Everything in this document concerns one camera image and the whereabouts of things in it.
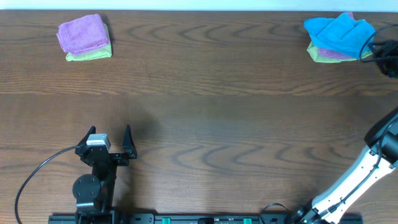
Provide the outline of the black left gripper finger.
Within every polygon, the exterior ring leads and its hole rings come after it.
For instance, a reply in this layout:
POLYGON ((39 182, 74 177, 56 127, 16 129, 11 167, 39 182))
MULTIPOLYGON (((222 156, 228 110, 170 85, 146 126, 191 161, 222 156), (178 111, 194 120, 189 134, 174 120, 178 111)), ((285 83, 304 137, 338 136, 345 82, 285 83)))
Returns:
POLYGON ((136 153, 136 147, 135 147, 134 141, 132 139, 131 127, 129 124, 126 126, 126 129, 124 132, 122 148, 124 149, 124 151, 126 153, 136 153))
POLYGON ((89 129, 89 131, 85 134, 85 136, 83 137, 83 139, 78 143, 78 147, 83 147, 86 145, 86 142, 89 138, 89 136, 91 134, 95 134, 96 133, 96 127, 95 126, 91 126, 91 128, 89 129))

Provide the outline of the blue microfibre cloth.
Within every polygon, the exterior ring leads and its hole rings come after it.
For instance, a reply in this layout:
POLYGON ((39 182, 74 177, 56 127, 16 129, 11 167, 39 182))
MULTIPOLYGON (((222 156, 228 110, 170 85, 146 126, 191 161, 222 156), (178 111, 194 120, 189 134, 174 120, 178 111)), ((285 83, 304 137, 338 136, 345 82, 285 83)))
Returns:
POLYGON ((348 13, 337 18, 316 17, 303 23, 312 44, 318 48, 333 50, 349 57, 359 59, 369 47, 362 47, 375 33, 374 27, 364 19, 354 20, 348 13))

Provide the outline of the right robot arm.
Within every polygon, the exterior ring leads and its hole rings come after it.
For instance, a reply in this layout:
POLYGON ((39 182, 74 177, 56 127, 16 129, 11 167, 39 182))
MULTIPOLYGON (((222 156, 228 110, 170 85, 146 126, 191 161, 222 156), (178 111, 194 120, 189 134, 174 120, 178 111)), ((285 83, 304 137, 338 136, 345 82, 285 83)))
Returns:
POLYGON ((287 223, 339 223, 365 191, 397 170, 397 109, 379 120, 364 141, 366 145, 351 167, 287 223))

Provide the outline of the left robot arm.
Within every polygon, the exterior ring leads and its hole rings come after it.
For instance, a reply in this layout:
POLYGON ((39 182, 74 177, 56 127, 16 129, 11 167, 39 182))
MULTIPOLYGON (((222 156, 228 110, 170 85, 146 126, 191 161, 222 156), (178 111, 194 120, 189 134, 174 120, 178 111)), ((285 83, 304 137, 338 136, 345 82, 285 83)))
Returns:
POLYGON ((126 126, 123 152, 110 153, 107 134, 97 134, 92 126, 78 143, 75 154, 92 168, 90 174, 77 178, 72 192, 76 198, 76 223, 118 223, 118 212, 112 208, 116 173, 119 166, 128 166, 137 158, 131 127, 126 126))

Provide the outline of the crumpled purple cloth right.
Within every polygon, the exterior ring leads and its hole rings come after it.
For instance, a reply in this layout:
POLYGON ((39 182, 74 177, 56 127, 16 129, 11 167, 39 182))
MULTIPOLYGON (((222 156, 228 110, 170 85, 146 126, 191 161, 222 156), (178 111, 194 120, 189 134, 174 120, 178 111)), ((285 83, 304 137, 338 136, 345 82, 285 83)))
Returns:
POLYGON ((318 56, 339 61, 354 60, 359 55, 353 37, 355 27, 352 12, 343 12, 337 18, 316 17, 305 21, 318 56))

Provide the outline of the crumpled green cloth right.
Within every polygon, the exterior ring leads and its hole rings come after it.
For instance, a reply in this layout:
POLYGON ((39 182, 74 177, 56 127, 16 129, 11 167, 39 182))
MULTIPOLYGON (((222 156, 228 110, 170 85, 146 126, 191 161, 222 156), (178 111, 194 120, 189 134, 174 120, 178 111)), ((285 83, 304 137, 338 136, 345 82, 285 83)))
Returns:
MULTIPOLYGON (((319 63, 340 63, 340 62, 345 62, 345 61, 353 61, 353 60, 339 61, 339 60, 327 59, 325 57, 319 57, 318 56, 318 48, 312 44, 312 40, 310 42, 310 45, 307 48, 307 52, 310 54, 310 56, 314 62, 319 62, 319 63)), ((362 53, 360 53, 359 57, 360 56, 367 57, 369 55, 371 55, 370 50, 368 52, 366 52, 364 55, 362 55, 362 53)))

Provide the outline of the folded green cloth left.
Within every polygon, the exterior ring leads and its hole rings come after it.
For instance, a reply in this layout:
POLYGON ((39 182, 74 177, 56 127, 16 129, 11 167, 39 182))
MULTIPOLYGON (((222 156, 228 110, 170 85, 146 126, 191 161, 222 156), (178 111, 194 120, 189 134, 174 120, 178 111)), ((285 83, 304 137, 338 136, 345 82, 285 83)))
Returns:
POLYGON ((72 54, 67 53, 66 61, 87 61, 87 60, 97 60, 102 58, 110 58, 113 54, 111 43, 99 47, 94 50, 89 50, 87 52, 72 54))

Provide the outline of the folded purple cloth left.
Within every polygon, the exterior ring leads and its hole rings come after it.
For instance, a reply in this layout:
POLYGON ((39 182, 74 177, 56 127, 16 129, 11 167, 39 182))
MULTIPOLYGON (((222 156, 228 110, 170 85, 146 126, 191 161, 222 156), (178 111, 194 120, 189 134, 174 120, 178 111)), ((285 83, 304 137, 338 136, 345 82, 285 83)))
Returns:
POLYGON ((110 43, 108 30, 99 14, 90 14, 58 27, 57 38, 65 53, 79 55, 110 43))

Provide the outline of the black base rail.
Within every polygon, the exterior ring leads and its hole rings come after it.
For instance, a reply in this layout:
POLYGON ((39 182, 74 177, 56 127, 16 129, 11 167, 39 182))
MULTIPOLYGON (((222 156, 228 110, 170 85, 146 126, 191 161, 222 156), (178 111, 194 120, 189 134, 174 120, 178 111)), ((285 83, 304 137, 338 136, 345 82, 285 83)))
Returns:
POLYGON ((97 216, 51 215, 48 224, 287 224, 288 214, 260 215, 154 215, 151 213, 106 214, 97 216))

